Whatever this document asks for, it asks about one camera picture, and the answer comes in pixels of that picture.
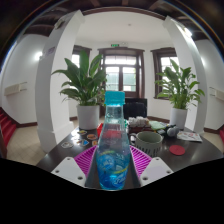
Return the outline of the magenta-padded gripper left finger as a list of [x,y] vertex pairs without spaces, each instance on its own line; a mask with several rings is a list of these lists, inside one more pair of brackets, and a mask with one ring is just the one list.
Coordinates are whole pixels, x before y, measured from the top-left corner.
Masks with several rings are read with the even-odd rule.
[[66,157],[52,174],[84,188],[100,188],[95,159],[96,147],[90,147],[76,157]]

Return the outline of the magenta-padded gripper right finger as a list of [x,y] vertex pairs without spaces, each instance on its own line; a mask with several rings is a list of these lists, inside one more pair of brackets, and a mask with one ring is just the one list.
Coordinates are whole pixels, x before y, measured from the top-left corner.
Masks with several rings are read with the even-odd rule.
[[141,187],[173,173],[172,169],[160,157],[151,158],[134,146],[130,147],[130,151]]

